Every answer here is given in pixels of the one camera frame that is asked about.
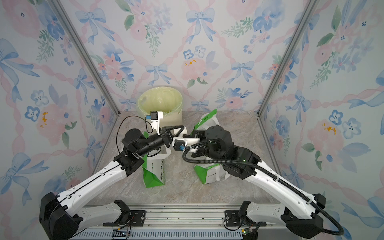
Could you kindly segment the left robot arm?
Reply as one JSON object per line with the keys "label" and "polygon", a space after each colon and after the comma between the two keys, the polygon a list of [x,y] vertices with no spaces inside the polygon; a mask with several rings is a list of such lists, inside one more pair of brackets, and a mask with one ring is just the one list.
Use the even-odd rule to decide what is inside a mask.
{"label": "left robot arm", "polygon": [[174,138],[187,134],[183,125],[163,127],[157,134],[145,137],[131,129],[122,139],[123,150],[106,167],[80,184],[59,194],[42,197],[39,222],[50,240],[68,240],[81,231],[97,225],[126,226],[133,218],[131,209],[122,200],[86,208],[85,205],[102,191],[130,176],[143,164],[148,153],[166,146]]}

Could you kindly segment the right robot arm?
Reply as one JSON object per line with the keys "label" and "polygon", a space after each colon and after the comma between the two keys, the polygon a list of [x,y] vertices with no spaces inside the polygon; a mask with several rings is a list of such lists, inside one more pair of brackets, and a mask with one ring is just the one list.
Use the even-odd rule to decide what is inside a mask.
{"label": "right robot arm", "polygon": [[278,204],[256,204],[244,201],[238,210],[238,224],[249,227],[267,223],[282,224],[293,234],[311,239],[323,233],[324,220],[319,215],[324,208],[322,195],[306,194],[286,182],[251,150],[236,146],[230,132],[216,125],[207,130],[186,134],[183,128],[171,131],[175,150],[194,164],[220,164],[230,176],[245,180],[263,189]]}

